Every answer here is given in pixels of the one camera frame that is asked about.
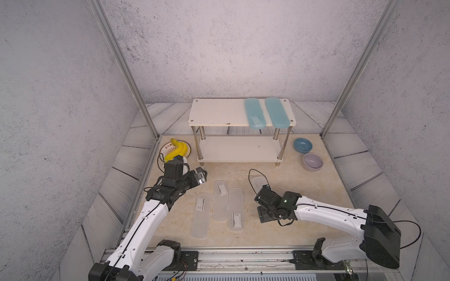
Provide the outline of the teal pencil case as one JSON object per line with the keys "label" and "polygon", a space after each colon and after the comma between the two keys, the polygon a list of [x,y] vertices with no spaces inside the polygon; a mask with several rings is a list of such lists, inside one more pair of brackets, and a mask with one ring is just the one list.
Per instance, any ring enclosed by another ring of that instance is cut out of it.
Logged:
{"label": "teal pencil case", "polygon": [[264,129],[266,119],[259,99],[247,98],[244,101],[249,127],[254,130]]}
{"label": "teal pencil case", "polygon": [[265,105],[275,129],[290,127],[290,119],[279,98],[266,98]]}

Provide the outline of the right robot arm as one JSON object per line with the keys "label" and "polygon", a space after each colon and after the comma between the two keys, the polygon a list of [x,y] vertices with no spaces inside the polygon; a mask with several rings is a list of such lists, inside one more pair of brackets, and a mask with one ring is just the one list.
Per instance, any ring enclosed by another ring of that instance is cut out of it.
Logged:
{"label": "right robot arm", "polygon": [[328,269],[345,260],[368,259],[379,266],[400,267],[401,231],[377,206],[351,209],[322,203],[299,193],[282,196],[264,186],[254,198],[262,223],[310,221],[348,233],[347,237],[316,240],[306,258],[296,260],[312,269]]}

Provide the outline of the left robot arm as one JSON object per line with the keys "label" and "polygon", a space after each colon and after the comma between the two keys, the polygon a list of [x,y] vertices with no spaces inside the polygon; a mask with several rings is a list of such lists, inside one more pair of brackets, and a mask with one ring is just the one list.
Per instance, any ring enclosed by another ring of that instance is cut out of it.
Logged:
{"label": "left robot arm", "polygon": [[165,169],[153,187],[147,191],[146,202],[136,222],[124,240],[104,263],[95,263],[90,269],[90,281],[151,281],[168,267],[180,262],[180,243],[162,240],[148,256],[144,253],[160,223],[174,203],[188,190],[207,181],[207,171],[201,167],[184,173]]}

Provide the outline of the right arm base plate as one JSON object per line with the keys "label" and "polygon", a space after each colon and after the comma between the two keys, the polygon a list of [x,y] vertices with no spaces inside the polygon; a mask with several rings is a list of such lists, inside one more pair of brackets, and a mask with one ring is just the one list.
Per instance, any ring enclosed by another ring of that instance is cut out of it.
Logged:
{"label": "right arm base plate", "polygon": [[312,251],[293,251],[293,259],[288,262],[294,264],[296,270],[344,270],[343,262],[332,263],[321,255],[313,257]]}

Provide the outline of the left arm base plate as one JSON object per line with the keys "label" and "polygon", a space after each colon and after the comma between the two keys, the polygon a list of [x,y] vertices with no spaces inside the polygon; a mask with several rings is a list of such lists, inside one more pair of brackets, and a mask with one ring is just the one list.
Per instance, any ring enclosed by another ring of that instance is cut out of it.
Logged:
{"label": "left arm base plate", "polygon": [[173,262],[163,272],[169,271],[197,271],[199,261],[198,251],[179,251],[175,253]]}

